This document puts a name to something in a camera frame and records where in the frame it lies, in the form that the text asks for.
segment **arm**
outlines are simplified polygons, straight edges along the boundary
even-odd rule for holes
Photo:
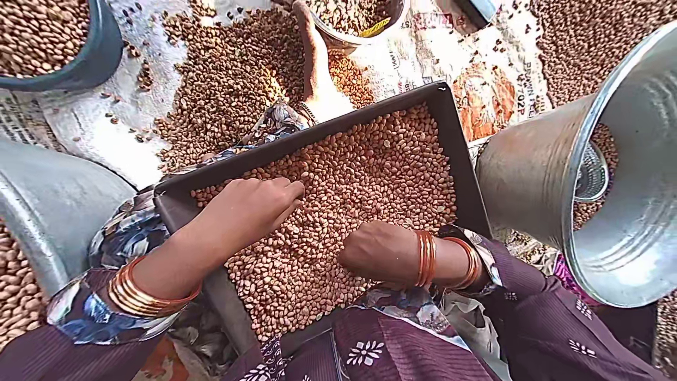
[[[484,304],[514,380],[666,380],[625,349],[557,278],[545,278],[501,243],[468,230],[444,226],[438,234],[463,236],[480,254],[483,270],[461,292]],[[358,275],[415,283],[419,254],[413,232],[370,222],[351,233],[344,246],[339,261]],[[454,242],[438,239],[436,246],[434,283],[458,284],[468,270],[468,256]]]
[[[667,380],[623,347],[556,277],[513,258],[501,243],[480,245],[494,257],[502,287],[478,300],[515,380]]]
[[[300,204],[300,182],[235,180],[189,224],[133,270],[151,296],[180,299],[240,249],[279,227]],[[49,325],[10,342],[0,353],[0,380],[130,380],[179,313],[144,319],[108,299],[114,270],[93,269],[60,291]]]

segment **yellow label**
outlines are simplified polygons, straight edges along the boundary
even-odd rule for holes
[[[383,28],[390,22],[390,17],[388,17],[385,20],[379,21],[376,23],[376,25],[372,26],[371,28],[367,29],[366,31],[362,32],[359,34],[360,37],[371,37],[375,36],[383,31]]]

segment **gold bangle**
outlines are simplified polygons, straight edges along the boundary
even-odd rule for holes
[[[122,267],[108,283],[108,296],[121,310],[141,317],[164,317],[181,310],[202,289],[200,284],[187,298],[167,300],[155,298],[138,288],[132,270],[145,257],[138,257]]]
[[[425,242],[423,241],[423,236],[416,231],[416,239],[418,240],[418,276],[416,277],[416,283],[414,284],[416,287],[420,287],[422,283],[422,277],[423,277],[423,263],[424,263],[424,255],[425,255]]]
[[[418,237],[418,277],[416,287],[429,285],[435,277],[435,252],[437,246],[433,235],[425,230],[416,230]]]
[[[466,271],[463,279],[458,282],[456,285],[448,286],[451,289],[465,289],[473,284],[479,277],[480,270],[482,268],[481,259],[479,254],[466,242],[460,238],[456,237],[444,237],[446,241],[451,241],[457,243],[468,256],[468,270]]]
[[[428,264],[428,277],[424,285],[430,285],[435,278],[435,257],[437,256],[437,245],[435,244],[435,239],[433,235],[426,232],[426,240],[428,241],[429,246],[429,264]]]

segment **woman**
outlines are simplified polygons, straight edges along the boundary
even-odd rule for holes
[[[133,262],[135,266],[118,272],[94,269],[78,289],[66,287],[62,293],[80,300],[71,304],[79,309],[10,342],[0,355],[0,379],[132,379],[202,279],[279,227],[301,204],[303,191],[300,182],[284,178],[231,182],[193,221]],[[283,358],[279,339],[271,339],[260,350],[242,355],[224,380],[498,380],[456,335],[429,294],[411,287],[422,275],[425,246],[419,236],[382,222],[365,223],[352,232],[339,254],[341,264],[363,277],[407,285],[408,290],[375,287],[354,307],[342,310],[330,331],[302,344],[292,357]],[[484,304],[497,326],[513,380],[667,380],[621,346],[555,278],[545,278],[499,243],[467,230],[445,226],[439,236],[451,239],[433,238],[435,253],[427,258],[434,258],[434,273],[423,270],[423,275],[434,274],[433,283],[441,287],[463,283],[457,291]],[[479,265],[475,272],[473,260]],[[137,299],[114,288],[130,267],[134,288],[169,303],[164,311],[152,312],[152,317],[127,312]],[[59,307],[51,305],[50,316]],[[118,330],[116,344],[74,344],[80,331],[71,326],[97,319]],[[122,320],[124,324],[114,323]]]

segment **rectangular tray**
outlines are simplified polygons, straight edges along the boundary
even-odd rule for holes
[[[491,237],[489,221],[479,192],[475,171],[468,155],[468,146],[461,130],[456,105],[449,85],[444,81],[430,83],[406,93],[353,111],[336,119],[318,124],[313,128],[297,132],[287,138],[278,139],[259,148],[236,155],[235,157],[196,169],[190,173],[175,176],[160,183],[155,188],[154,202],[170,233],[174,233],[200,213],[190,191],[223,182],[226,179],[240,177],[256,167],[292,154],[296,150],[319,142],[328,135],[348,131],[358,123],[368,123],[378,116],[398,110],[406,110],[426,102],[428,110],[437,122],[438,140],[449,157],[450,174],[454,177],[456,190],[456,216],[458,226],[471,229],[485,237]],[[221,315],[224,330],[233,342],[239,354],[255,345],[257,338],[251,327],[251,319],[237,296],[234,285],[228,278],[225,268],[215,271],[204,282],[204,292]],[[304,330],[283,336],[283,352],[291,353],[307,339],[314,336],[314,325],[329,320],[331,315],[311,324]]]

